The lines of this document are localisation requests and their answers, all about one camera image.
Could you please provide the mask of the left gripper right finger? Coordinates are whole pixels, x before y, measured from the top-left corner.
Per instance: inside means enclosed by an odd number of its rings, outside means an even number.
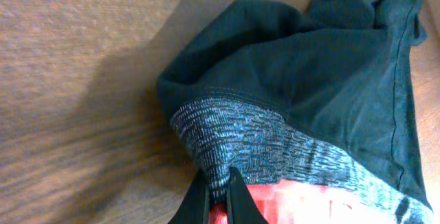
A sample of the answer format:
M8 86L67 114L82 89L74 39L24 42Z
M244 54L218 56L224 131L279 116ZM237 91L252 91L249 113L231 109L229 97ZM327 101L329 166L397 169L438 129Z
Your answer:
M268 224L255 204L239 170L230 167L226 189L226 209L229 224Z

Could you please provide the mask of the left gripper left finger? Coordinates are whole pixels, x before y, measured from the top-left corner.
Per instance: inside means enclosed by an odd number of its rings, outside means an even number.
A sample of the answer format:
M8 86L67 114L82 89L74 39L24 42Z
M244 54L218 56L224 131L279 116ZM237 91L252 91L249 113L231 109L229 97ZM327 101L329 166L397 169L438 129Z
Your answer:
M181 205L168 224L208 224L210 193L204 172L197 171Z

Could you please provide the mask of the black leggings with grey-red waistband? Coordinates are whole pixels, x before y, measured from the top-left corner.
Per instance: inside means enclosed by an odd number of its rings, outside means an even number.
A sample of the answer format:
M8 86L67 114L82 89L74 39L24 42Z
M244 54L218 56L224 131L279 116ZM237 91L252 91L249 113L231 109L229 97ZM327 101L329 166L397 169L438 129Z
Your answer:
M433 223L410 50L424 0L236 0L157 91L228 223L230 167L268 223Z

